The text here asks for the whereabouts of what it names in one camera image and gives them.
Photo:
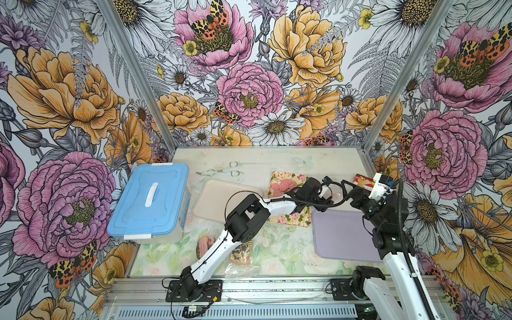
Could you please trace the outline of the bag of mixed snacks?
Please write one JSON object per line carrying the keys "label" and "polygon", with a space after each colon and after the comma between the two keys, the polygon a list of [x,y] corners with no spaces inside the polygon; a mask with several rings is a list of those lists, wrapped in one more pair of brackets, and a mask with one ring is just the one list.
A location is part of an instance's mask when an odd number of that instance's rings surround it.
{"label": "bag of mixed snacks", "polygon": [[241,244],[229,256],[229,264],[225,270],[227,279],[238,279],[256,276],[261,267],[253,258],[253,241]]}

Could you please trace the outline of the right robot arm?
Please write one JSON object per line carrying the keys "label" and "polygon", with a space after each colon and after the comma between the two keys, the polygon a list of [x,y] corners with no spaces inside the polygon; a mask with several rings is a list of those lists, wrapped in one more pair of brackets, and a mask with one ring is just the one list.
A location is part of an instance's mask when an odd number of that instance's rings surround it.
{"label": "right robot arm", "polygon": [[439,319],[421,277],[417,258],[403,228],[403,182],[377,173],[371,191],[355,186],[346,196],[351,206],[373,225],[374,247],[391,275],[396,300],[389,292],[383,272],[376,267],[358,266],[350,282],[351,293],[368,298],[381,319]]}

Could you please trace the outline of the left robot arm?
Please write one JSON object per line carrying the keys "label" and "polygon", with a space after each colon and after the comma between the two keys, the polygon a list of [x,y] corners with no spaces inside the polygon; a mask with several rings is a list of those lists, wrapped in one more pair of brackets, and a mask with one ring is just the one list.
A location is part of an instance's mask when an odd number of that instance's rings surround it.
{"label": "left robot arm", "polygon": [[304,207],[318,211],[335,206],[331,196],[326,196],[332,180],[309,178],[301,187],[295,187],[281,197],[264,199],[257,193],[249,193],[234,209],[225,212],[225,224],[221,235],[205,254],[193,265],[181,272],[177,289],[187,301],[196,300],[214,271],[240,245],[251,241],[271,217],[299,213]]}

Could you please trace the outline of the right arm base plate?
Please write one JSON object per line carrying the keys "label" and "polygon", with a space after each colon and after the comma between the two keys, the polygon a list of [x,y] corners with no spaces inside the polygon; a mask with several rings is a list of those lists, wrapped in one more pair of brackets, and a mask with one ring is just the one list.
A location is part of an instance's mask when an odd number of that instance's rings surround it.
{"label": "right arm base plate", "polygon": [[329,281],[328,289],[334,301],[358,300],[353,291],[352,278],[335,278]]}

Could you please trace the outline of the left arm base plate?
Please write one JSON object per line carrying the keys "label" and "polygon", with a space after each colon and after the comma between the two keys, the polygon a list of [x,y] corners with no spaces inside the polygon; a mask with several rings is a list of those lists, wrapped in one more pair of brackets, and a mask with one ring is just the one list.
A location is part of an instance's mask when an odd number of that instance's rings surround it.
{"label": "left arm base plate", "polygon": [[170,281],[167,287],[165,301],[170,302],[211,302],[215,298],[221,300],[223,281],[211,279],[206,283],[196,285],[192,280],[183,283],[180,280]]}

